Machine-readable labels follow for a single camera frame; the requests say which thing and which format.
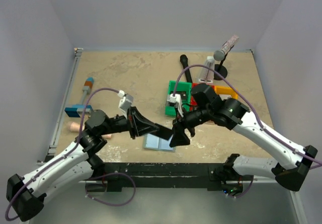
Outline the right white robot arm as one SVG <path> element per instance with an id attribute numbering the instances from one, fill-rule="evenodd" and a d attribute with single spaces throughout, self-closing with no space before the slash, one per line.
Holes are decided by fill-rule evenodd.
<path id="1" fill-rule="evenodd" d="M 167 103 L 176 111 L 170 147 L 189 145 L 190 137 L 185 131 L 194 137 L 196 126 L 212 121 L 248 138 L 271 155 L 270 158 L 251 158 L 232 154 L 218 172 L 222 181 L 230 175 L 261 176 L 276 180 L 290 191 L 300 190 L 317 155 L 316 148 L 290 141 L 259 120 L 242 102 L 234 98 L 221 99 L 207 84 L 195 86 L 191 94 L 197 103 L 192 111 L 183 109 L 179 94 L 171 93 L 167 97 Z"/>

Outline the sage green card holder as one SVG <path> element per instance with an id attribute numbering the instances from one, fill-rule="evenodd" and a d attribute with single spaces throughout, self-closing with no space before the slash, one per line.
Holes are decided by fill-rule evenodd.
<path id="1" fill-rule="evenodd" d="M 143 141 L 143 148 L 152 151 L 175 152 L 176 149 L 170 147 L 171 140 L 172 138 L 165 140 L 152 134 L 147 134 Z"/>

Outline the black VIP card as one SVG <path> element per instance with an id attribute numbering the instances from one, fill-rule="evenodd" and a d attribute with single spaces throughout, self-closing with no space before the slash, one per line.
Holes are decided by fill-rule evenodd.
<path id="1" fill-rule="evenodd" d="M 178 101 L 179 96 L 180 96 L 180 99 L 181 99 L 182 102 L 184 102 L 184 103 L 188 102 L 189 98 L 188 98 L 187 92 L 185 92 L 185 91 L 176 91 L 175 95 L 173 95 L 173 91 L 170 92 L 170 98 L 171 99 L 175 99 L 176 101 Z"/>
<path id="2" fill-rule="evenodd" d="M 164 140 L 169 140 L 173 136 L 173 130 L 162 125 L 156 124 L 158 130 L 153 132 L 152 135 L 159 137 Z"/>

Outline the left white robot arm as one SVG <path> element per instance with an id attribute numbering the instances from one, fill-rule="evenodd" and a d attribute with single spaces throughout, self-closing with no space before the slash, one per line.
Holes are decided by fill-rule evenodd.
<path id="1" fill-rule="evenodd" d="M 7 209 L 14 209 L 20 221 L 35 217 L 44 207 L 49 190 L 58 187 L 64 174 L 66 181 L 77 181 L 80 174 L 90 178 L 101 164 L 96 155 L 106 144 L 105 134 L 129 132 L 130 137 L 158 133 L 161 126 L 142 116 L 136 107 L 130 107 L 125 116 L 107 116 L 95 110 L 85 122 L 85 128 L 64 151 L 36 170 L 20 176 L 14 174 L 7 182 Z"/>

